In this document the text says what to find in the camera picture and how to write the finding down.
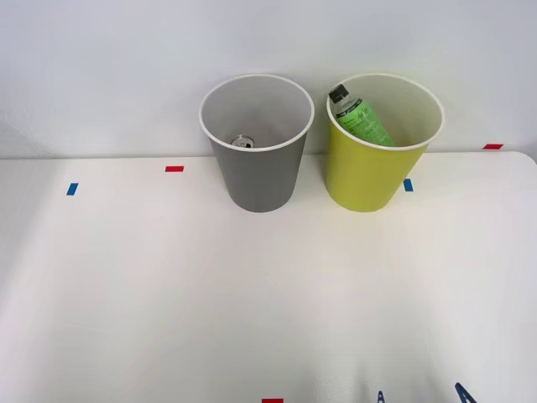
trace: green bottle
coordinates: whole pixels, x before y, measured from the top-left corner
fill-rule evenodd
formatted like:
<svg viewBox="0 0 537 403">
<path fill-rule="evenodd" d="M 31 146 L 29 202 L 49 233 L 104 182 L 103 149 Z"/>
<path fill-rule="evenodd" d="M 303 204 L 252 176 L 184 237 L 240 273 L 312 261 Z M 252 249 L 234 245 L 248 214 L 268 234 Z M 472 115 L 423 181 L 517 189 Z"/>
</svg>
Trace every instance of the green bottle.
<svg viewBox="0 0 537 403">
<path fill-rule="evenodd" d="M 368 143 L 395 147 L 377 114 L 367 101 L 351 98 L 340 84 L 329 94 L 334 103 L 336 121 L 350 134 Z"/>
</svg>

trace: white table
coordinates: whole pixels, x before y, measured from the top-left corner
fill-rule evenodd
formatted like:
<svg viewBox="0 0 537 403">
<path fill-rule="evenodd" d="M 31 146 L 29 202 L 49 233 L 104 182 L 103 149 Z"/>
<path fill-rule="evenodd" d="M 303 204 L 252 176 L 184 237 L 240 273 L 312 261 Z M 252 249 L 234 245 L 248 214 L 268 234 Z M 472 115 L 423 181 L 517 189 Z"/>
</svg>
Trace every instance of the white table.
<svg viewBox="0 0 537 403">
<path fill-rule="evenodd" d="M 537 165 L 426 154 L 360 214 L 321 163 L 256 214 L 213 158 L 0 161 L 0 401 L 537 401 Z"/>
</svg>

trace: bin rim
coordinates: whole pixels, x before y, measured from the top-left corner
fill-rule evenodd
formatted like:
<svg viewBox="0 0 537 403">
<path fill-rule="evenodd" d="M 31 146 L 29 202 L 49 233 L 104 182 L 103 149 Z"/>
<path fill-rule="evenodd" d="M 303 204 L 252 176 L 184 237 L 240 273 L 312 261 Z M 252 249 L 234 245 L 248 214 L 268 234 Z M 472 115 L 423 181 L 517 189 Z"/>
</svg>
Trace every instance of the bin rim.
<svg viewBox="0 0 537 403">
<path fill-rule="evenodd" d="M 211 134 L 211 132 L 207 129 L 206 125 L 203 123 L 203 118 L 202 118 L 202 113 L 203 113 L 203 108 L 206 104 L 206 101 L 207 99 L 209 99 L 209 97 L 217 90 L 219 90 L 221 87 L 229 84 L 230 82 L 233 82 L 233 81 L 238 81 L 238 80 L 241 80 L 241 79 L 244 79 L 244 78 L 249 78 L 249 77 L 270 77 L 270 78 L 275 78 L 275 79 L 278 79 L 278 80 L 281 80 L 281 81 L 285 81 L 289 84 L 292 84 L 293 86 L 297 87 L 306 97 L 306 99 L 308 100 L 308 103 L 310 104 L 310 119 L 308 120 L 308 123 L 305 125 L 305 127 L 302 129 L 301 132 L 299 132 L 296 136 L 294 136 L 293 138 L 283 142 L 283 143 L 280 143 L 280 144 L 276 144 L 276 145 L 272 145 L 270 147 L 262 147 L 262 148 L 253 148 L 253 149 L 246 149 L 244 147 L 237 147 L 236 145 L 231 145 L 231 144 L 228 144 L 224 141 L 221 141 L 220 139 L 217 139 L 216 136 L 214 136 L 213 134 Z M 311 99 L 311 96 L 310 94 L 308 93 L 308 91 L 306 91 L 302 86 L 300 86 L 299 84 L 297 84 L 296 82 L 290 80 L 289 78 L 285 78 L 285 77 L 282 77 L 282 76 L 276 76 L 274 74 L 244 74 L 244 75 L 241 75 L 241 76 L 235 76 L 229 80 L 226 80 L 224 82 L 221 82 L 220 84 L 218 84 L 217 86 L 215 86 L 212 90 L 210 90 L 204 97 L 203 97 L 203 100 L 201 101 L 201 105 L 200 105 L 200 110 L 198 112 L 198 118 L 200 120 L 200 125 L 201 125 L 201 128 L 203 129 L 203 132 L 207 135 L 207 137 L 209 137 L 209 139 L 213 140 L 215 143 L 218 143 L 219 145 L 223 146 L 223 147 L 226 147 L 227 149 L 235 149 L 237 151 L 243 151 L 245 153 L 262 153 L 264 151 L 272 151 L 274 149 L 282 149 L 283 147 L 289 145 L 289 144 L 292 144 L 294 143 L 295 141 L 297 141 L 298 139 L 300 139 L 302 136 L 305 136 L 306 133 L 308 133 L 308 130 L 310 130 L 311 128 L 311 124 L 313 123 L 313 118 L 315 117 L 315 106 L 313 104 L 313 100 Z"/>
<path fill-rule="evenodd" d="M 422 141 L 421 143 L 418 143 L 418 144 L 413 144 L 413 145 L 408 145 L 408 146 L 405 146 L 405 147 L 387 147 L 387 146 L 384 146 L 384 145 L 377 145 L 377 144 L 373 144 L 373 143 L 369 143 L 365 140 L 362 140 L 362 139 L 359 139 L 355 136 L 353 136 L 352 134 L 348 133 L 337 121 L 336 119 L 334 118 L 334 115 L 332 114 L 332 110 L 330 108 L 330 97 L 326 97 L 326 111 L 328 112 L 328 117 L 330 118 L 331 122 L 334 124 L 334 126 L 336 126 L 336 128 L 342 132 L 343 134 L 345 134 L 349 139 L 351 139 L 352 141 L 355 141 L 357 143 L 360 143 L 362 145 L 365 145 L 367 147 L 370 147 L 372 149 L 384 149 L 386 151 L 393 151 L 393 152 L 398 152 L 398 151 L 409 151 L 411 149 L 420 149 L 426 145 L 428 145 L 430 142 L 432 142 L 434 139 L 436 139 L 436 137 L 438 137 L 438 135 L 441 133 L 441 131 L 443 130 L 444 128 L 444 124 L 446 122 L 446 113 L 445 113 L 445 110 L 444 110 L 444 106 L 442 105 L 442 102 L 440 102 L 440 99 L 438 99 L 438 97 L 429 89 L 427 88 L 426 86 L 423 86 L 421 84 L 419 84 L 418 82 L 414 81 L 414 80 L 410 80 L 409 78 L 406 78 L 406 77 L 403 77 L 403 76 L 398 76 L 396 74 L 392 74 L 392 73 L 382 73 L 382 72 L 371 72 L 371 73 L 362 73 L 362 74 L 356 74 L 355 76 L 351 76 L 351 77 L 348 77 L 346 78 L 345 80 L 343 81 L 340 81 L 338 82 L 337 84 L 335 84 L 335 87 L 339 86 L 340 84 L 343 84 L 345 85 L 346 82 L 349 82 L 349 81 L 352 81 L 352 80 L 355 80 L 357 78 L 360 78 L 360 77 L 366 77 L 366 76 L 386 76 L 386 77 L 392 77 L 392 78 L 397 78 L 398 80 L 402 80 L 402 81 L 407 81 L 408 83 L 414 85 L 414 86 L 417 86 L 419 89 L 421 89 L 422 91 L 424 91 L 427 95 L 429 95 L 436 103 L 436 106 L 440 109 L 440 113 L 441 113 L 441 122 L 440 122 L 440 126 L 438 127 L 438 129 L 436 130 L 436 133 L 434 135 L 432 135 L 430 138 L 428 138 L 426 141 Z"/>
</svg>

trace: black bottle cap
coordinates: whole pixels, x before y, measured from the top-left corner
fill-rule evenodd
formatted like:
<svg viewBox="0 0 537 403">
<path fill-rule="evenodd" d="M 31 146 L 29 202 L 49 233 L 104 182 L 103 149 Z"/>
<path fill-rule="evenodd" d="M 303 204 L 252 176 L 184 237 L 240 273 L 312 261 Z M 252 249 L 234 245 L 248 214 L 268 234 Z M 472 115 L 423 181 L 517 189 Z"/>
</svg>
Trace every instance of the black bottle cap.
<svg viewBox="0 0 537 403">
<path fill-rule="evenodd" d="M 343 84 L 340 84 L 336 88 L 334 88 L 328 96 L 334 103 L 338 103 L 341 99 L 349 95 L 349 91 L 343 86 Z"/>
</svg>

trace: bottle label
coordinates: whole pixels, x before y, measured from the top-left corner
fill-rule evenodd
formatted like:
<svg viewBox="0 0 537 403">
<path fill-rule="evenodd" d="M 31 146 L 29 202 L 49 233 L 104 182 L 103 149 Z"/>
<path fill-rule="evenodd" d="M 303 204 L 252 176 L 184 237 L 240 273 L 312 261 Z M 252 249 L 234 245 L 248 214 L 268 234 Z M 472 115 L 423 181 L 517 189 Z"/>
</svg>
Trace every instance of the bottle label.
<svg viewBox="0 0 537 403">
<path fill-rule="evenodd" d="M 337 122 L 350 134 L 368 143 L 395 147 L 377 114 L 367 101 L 358 99 L 336 115 Z"/>
</svg>

